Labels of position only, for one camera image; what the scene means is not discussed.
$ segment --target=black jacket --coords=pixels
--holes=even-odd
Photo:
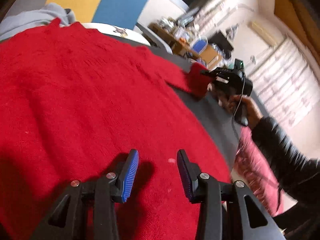
[[[252,130],[252,139],[267,159],[279,185],[298,203],[274,217],[290,240],[320,239],[320,164],[308,159],[271,117]]]

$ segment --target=black puffer sleeve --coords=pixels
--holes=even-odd
[[[289,195],[306,205],[320,202],[319,160],[308,159],[301,154],[275,119],[261,119],[252,130],[252,140]]]

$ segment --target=metal screw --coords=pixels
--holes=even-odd
[[[116,177],[116,174],[113,173],[113,172],[109,172],[109,173],[107,174],[107,178],[108,178],[108,179],[114,179],[115,177]]]
[[[244,182],[242,180],[237,180],[236,181],[236,186],[237,187],[244,187]]]
[[[201,173],[201,174],[200,174],[200,178],[201,178],[201,179],[209,179],[209,177],[210,177],[210,176],[209,176],[208,173]]]
[[[71,186],[72,187],[78,187],[80,185],[80,181],[79,180],[73,180],[71,181]]]

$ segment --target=blue panel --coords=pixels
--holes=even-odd
[[[133,29],[148,0],[101,0],[92,22]]]

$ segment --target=pink garment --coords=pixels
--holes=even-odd
[[[252,141],[251,130],[248,127],[241,130],[234,169],[249,182],[254,195],[271,216],[283,212],[282,196],[278,208],[279,183],[267,160]]]

